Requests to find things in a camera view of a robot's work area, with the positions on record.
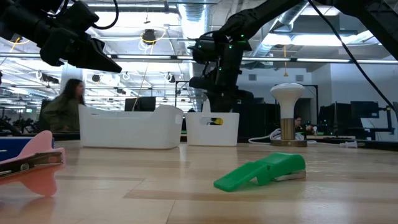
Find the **blue object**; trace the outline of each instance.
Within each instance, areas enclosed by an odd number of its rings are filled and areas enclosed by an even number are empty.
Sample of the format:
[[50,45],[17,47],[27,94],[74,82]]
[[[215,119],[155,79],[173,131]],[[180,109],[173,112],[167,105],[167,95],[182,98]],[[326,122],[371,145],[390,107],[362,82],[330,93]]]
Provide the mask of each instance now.
[[0,161],[17,157],[32,138],[0,138]]

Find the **long hair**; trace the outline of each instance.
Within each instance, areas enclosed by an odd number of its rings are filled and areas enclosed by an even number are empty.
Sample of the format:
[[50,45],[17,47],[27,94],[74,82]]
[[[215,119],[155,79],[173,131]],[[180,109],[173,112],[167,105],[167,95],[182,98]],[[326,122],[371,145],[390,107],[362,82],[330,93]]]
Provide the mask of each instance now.
[[[75,99],[76,98],[76,87],[80,83],[83,83],[83,81],[76,79],[76,78],[69,79],[67,81],[67,84],[65,85],[65,89],[63,89],[62,95],[66,96],[68,101]],[[81,105],[85,104],[83,96],[80,96],[78,100],[79,100],[79,104],[81,104]]]

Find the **lamp base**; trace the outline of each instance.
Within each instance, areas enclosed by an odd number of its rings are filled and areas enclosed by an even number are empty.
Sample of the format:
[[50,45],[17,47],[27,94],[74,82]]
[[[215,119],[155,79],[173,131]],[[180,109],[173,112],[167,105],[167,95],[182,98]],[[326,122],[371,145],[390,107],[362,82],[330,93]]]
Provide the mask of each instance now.
[[271,146],[306,147],[307,140],[271,140]]

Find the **white lamp shade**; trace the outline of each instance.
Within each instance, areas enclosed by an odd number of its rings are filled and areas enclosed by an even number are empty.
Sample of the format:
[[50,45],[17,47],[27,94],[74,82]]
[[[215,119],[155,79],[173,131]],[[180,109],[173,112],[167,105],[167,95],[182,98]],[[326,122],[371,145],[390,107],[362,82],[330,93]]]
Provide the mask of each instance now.
[[297,83],[284,83],[274,86],[271,95],[280,104],[280,118],[294,118],[294,105],[303,95],[304,86]]

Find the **metal clip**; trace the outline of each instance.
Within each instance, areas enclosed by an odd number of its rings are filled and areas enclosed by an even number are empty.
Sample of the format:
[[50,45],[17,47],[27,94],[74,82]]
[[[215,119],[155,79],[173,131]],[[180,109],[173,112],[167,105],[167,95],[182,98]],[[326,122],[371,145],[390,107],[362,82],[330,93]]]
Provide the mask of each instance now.
[[273,181],[294,180],[294,179],[305,178],[306,176],[307,176],[307,172],[305,170],[300,170],[300,171],[292,172],[291,174],[276,177],[276,178],[274,178]]
[[20,174],[43,166],[59,166],[62,164],[61,152],[39,152],[33,156],[1,164],[0,177]]

